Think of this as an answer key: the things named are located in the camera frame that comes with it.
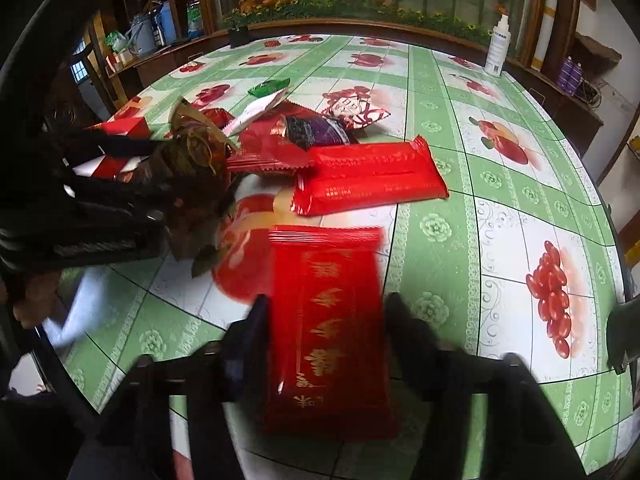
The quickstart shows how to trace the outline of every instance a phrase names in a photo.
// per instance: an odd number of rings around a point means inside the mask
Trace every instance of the green and white tablecloth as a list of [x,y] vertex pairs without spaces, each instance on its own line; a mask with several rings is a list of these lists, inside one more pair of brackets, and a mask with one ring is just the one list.
[[[620,261],[598,194],[546,112],[508,74],[491,78],[477,65],[426,48],[319,34],[273,40],[279,44],[255,41],[202,56],[145,89],[132,104],[139,108],[135,113],[161,138],[178,97],[237,115],[254,100],[246,91],[273,77],[289,77],[289,99],[311,109],[341,98],[388,109],[390,117],[360,132],[360,142],[422,135],[450,198],[310,222],[382,226],[387,236],[377,254],[381,290],[399,291],[416,315],[466,352],[521,355],[558,410],[586,469],[622,452],[632,434],[631,384],[628,373],[617,376],[607,369],[605,344],[607,315],[624,301]],[[508,146],[498,149],[483,139],[489,123],[519,144],[528,163],[513,160],[518,157]],[[286,196],[284,188],[250,176],[238,190],[238,205],[245,213],[272,212],[274,223],[296,221],[282,208],[274,211],[269,198],[265,206],[265,196],[277,201]],[[227,228],[238,220],[239,209]],[[227,270],[241,272],[248,259],[244,238],[233,227],[219,234],[218,241],[230,244]],[[569,279],[574,331],[568,359],[546,336],[538,301],[525,284],[546,240],[559,248]],[[67,305],[80,275],[70,269],[61,279]],[[86,330],[64,357],[66,370],[100,410],[137,355],[174,358],[220,338],[229,323],[246,315],[241,289],[222,274],[215,281],[209,273],[192,280],[191,262],[176,262],[170,254],[86,270],[69,315],[75,322],[68,320],[57,336],[62,341],[65,334],[72,338]],[[256,421],[229,407],[247,477],[408,479],[429,407],[417,402],[393,370],[391,387],[401,432],[386,442],[263,436]],[[175,449],[188,456],[183,399],[175,399],[174,410]],[[477,396],[465,479],[479,476],[485,416],[486,399]]]

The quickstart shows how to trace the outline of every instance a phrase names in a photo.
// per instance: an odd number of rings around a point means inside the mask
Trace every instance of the red snack package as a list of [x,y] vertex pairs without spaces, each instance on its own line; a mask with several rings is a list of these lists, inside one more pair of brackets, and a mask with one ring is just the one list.
[[292,208],[299,215],[316,216],[448,196],[446,187],[424,173],[308,180],[300,174]]
[[305,108],[303,106],[287,101],[286,99],[279,103],[272,110],[261,115],[253,123],[249,124],[238,137],[240,144],[245,143],[247,136],[266,136],[276,127],[276,124],[282,116],[297,117],[299,119],[313,119],[320,117],[318,112]]
[[265,171],[293,174],[312,164],[311,157],[282,136],[245,134],[242,147],[226,160],[232,172],[261,173]]
[[[276,226],[266,429],[393,438],[380,228]],[[348,269],[358,269],[356,278]]]
[[151,137],[151,130],[144,117],[114,119],[91,127],[98,128],[109,135],[126,135],[132,139],[148,139]]
[[202,113],[220,129],[224,128],[235,117],[224,108],[205,108]]
[[415,172],[427,172],[434,178],[440,177],[429,145],[421,136],[410,142],[323,146],[310,148],[308,153],[314,160],[315,178]]
[[[334,152],[343,156],[322,157]],[[309,153],[314,166],[298,172],[291,204],[299,215],[449,196],[429,147],[419,136],[411,142],[327,146]]]

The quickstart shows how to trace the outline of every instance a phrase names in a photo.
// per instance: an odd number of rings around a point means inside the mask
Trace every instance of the white spray bottle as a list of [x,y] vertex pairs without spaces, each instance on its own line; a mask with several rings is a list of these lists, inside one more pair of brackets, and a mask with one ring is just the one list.
[[498,25],[494,27],[489,52],[486,54],[484,71],[489,75],[499,77],[502,73],[502,65],[504,64],[504,60],[507,59],[507,50],[509,49],[510,42],[509,17],[503,14]]

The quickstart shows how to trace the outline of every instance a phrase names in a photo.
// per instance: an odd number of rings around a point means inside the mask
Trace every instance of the purple container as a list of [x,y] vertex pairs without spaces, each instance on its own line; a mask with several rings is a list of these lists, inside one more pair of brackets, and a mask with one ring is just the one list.
[[569,77],[571,76],[571,70],[574,68],[575,63],[571,61],[571,57],[568,57],[562,63],[562,67],[560,68],[560,73],[558,75],[558,81],[556,84],[562,90],[565,89],[566,84],[569,82]]
[[564,91],[569,95],[574,95],[578,85],[582,81],[582,66],[580,63],[574,65],[574,68],[571,70],[571,74],[569,75],[569,81],[564,88]]

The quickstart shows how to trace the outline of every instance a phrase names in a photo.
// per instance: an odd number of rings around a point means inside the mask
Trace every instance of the kettle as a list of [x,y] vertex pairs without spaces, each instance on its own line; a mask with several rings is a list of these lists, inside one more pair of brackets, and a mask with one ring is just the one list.
[[158,48],[154,40],[151,18],[136,14],[131,20],[131,28],[125,34],[129,38],[129,51],[137,56],[146,56]]

